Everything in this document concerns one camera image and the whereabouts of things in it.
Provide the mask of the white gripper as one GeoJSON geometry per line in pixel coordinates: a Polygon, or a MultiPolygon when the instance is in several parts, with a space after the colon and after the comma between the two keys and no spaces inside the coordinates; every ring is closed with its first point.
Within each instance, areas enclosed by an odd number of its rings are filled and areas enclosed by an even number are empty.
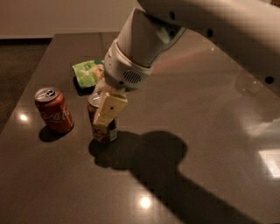
{"type": "Polygon", "coordinates": [[[139,89],[150,75],[150,67],[139,66],[132,62],[114,40],[104,59],[105,78],[100,78],[94,87],[94,93],[101,94],[94,115],[94,125],[107,127],[128,103],[125,95],[107,92],[109,86],[134,91],[139,89]]]}

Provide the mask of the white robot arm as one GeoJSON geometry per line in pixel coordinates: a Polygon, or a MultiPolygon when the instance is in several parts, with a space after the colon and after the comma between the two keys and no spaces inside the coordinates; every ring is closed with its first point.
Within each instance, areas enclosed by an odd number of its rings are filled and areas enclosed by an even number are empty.
{"type": "Polygon", "coordinates": [[[137,0],[104,59],[94,123],[108,126],[158,56],[191,30],[218,46],[275,94],[280,91],[279,0],[137,0]]]}

